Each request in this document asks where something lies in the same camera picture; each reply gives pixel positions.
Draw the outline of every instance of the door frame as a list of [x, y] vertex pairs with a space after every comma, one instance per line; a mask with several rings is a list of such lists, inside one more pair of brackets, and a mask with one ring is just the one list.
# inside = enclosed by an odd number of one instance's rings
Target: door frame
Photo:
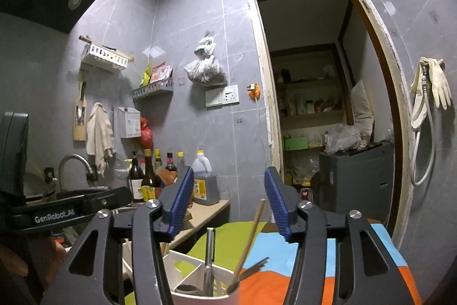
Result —
[[[406, 231], [412, 199], [410, 183], [410, 154], [413, 134], [410, 130], [410, 101], [406, 79], [401, 69], [399, 56], [378, 10], [371, 0], [351, 0], [354, 9], [361, 16], [378, 56], [382, 74], [386, 82], [394, 124], [394, 189], [387, 230], [396, 247], [401, 244]], [[259, 56], [263, 97], [266, 107], [268, 143], [272, 165], [283, 170], [282, 146], [280, 142], [279, 112], [271, 69], [270, 53], [267, 48], [257, 0], [248, 0], [248, 15], [254, 30], [255, 43]]]

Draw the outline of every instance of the plastic jug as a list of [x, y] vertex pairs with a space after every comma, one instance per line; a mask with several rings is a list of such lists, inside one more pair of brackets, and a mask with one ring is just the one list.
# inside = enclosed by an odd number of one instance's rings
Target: plastic jug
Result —
[[192, 164], [192, 169], [194, 171], [194, 202], [204, 204], [205, 206], [218, 203], [219, 189], [217, 177], [203, 150], [197, 150], [197, 158]]

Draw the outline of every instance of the white wall basket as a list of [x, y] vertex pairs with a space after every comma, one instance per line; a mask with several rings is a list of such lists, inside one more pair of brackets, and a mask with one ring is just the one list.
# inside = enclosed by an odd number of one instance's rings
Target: white wall basket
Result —
[[108, 48], [88, 43], [83, 50], [82, 62], [115, 73], [124, 70], [129, 60]]

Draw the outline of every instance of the blue fabric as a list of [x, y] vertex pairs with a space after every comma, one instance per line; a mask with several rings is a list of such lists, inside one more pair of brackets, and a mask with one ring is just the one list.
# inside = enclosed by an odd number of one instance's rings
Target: blue fabric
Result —
[[372, 228], [378, 235], [379, 239], [381, 239], [384, 246], [387, 248], [387, 251], [390, 253], [390, 256], [392, 256], [392, 259], [396, 265], [408, 266], [404, 258], [401, 256], [400, 252], [397, 251], [394, 244], [392, 243], [386, 228], [382, 224], [372, 224]]
[[277, 272], [290, 277], [295, 263], [298, 243], [287, 243], [279, 233], [259, 233], [248, 258], [244, 262], [243, 269], [247, 269], [265, 257], [270, 259], [261, 271]]
[[[397, 266], [408, 266], [392, 243], [387, 230], [382, 224], [372, 224], [373, 230], [381, 239]], [[298, 243], [287, 243], [279, 233], [259, 233], [255, 238], [251, 252], [243, 269], [247, 269], [265, 257], [267, 264], [261, 271], [277, 272], [285, 277], [292, 276]], [[326, 277], [334, 277], [336, 272], [336, 239], [327, 239]]]

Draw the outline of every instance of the green box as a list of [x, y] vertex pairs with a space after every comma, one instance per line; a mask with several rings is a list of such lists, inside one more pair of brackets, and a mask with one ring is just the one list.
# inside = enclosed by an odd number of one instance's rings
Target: green box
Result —
[[308, 149], [307, 137], [294, 137], [284, 139], [284, 151]]

